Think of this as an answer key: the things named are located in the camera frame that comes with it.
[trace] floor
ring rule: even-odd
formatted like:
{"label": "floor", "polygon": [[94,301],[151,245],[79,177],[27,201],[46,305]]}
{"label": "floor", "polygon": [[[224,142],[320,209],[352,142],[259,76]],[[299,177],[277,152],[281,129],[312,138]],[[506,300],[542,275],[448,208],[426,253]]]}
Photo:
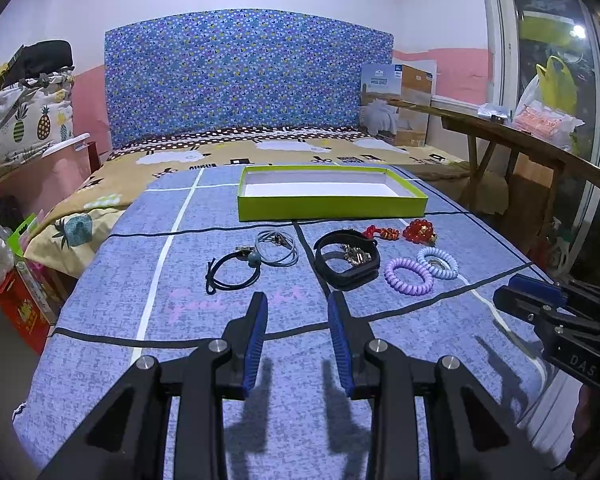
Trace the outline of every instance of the floor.
{"label": "floor", "polygon": [[13,480],[37,476],[11,425],[13,410],[26,399],[38,355],[20,339],[0,310],[0,466]]}

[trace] pineapple print bag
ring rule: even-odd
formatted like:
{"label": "pineapple print bag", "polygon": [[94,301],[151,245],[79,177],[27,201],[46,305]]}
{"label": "pineapple print bag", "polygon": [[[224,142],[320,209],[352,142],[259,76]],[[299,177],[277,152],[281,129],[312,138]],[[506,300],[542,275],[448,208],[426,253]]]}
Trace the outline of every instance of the pineapple print bag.
{"label": "pineapple print bag", "polygon": [[0,91],[0,176],[74,136],[73,86],[66,70]]}

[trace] light blue spiral hair tie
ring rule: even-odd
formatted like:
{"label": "light blue spiral hair tie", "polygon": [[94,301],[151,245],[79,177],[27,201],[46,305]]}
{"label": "light blue spiral hair tie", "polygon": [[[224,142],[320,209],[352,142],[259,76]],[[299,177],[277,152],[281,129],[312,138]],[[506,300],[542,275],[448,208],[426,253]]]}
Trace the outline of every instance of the light blue spiral hair tie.
{"label": "light blue spiral hair tie", "polygon": [[[427,256],[433,256],[439,260],[445,269],[440,269],[439,266],[430,264],[427,261]],[[449,253],[445,253],[436,247],[425,247],[418,253],[418,263],[429,271],[429,273],[439,280],[454,280],[458,277],[458,262]]]}

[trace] pink storage bin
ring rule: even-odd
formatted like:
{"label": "pink storage bin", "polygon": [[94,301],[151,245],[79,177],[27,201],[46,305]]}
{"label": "pink storage bin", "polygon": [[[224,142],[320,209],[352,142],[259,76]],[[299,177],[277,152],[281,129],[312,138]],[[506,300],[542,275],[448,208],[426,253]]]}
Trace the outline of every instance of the pink storage bin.
{"label": "pink storage bin", "polygon": [[59,142],[42,156],[0,177],[0,194],[13,195],[24,218],[40,211],[46,216],[90,176],[89,137],[81,134]]}

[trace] black wristband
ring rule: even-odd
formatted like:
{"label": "black wristband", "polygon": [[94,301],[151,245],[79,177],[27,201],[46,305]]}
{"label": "black wristband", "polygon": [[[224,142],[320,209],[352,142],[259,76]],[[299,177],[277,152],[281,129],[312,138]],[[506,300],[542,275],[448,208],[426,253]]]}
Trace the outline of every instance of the black wristband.
{"label": "black wristband", "polygon": [[[331,244],[348,245],[358,248],[371,256],[371,260],[344,272],[336,272],[327,265],[322,248]],[[376,279],[380,268],[380,254],[376,240],[369,240],[358,231],[342,229],[325,234],[314,244],[314,269],[330,285],[340,290],[351,290]]]}
{"label": "black wristband", "polygon": [[230,283],[219,282],[215,279],[216,272],[222,266],[222,264],[227,263],[229,260],[233,258],[237,258],[238,260],[246,261],[248,253],[244,250],[235,251],[235,253],[230,253],[227,256],[223,256],[220,258],[216,264],[214,262],[216,259],[214,258],[210,262],[207,262],[206,268],[206,293],[210,296],[216,293],[216,290],[241,290],[242,288],[247,288],[250,285],[253,285],[258,281],[260,277],[260,263],[258,263],[253,271],[253,274],[250,278],[245,280],[242,283],[237,283],[236,285],[232,285]]}

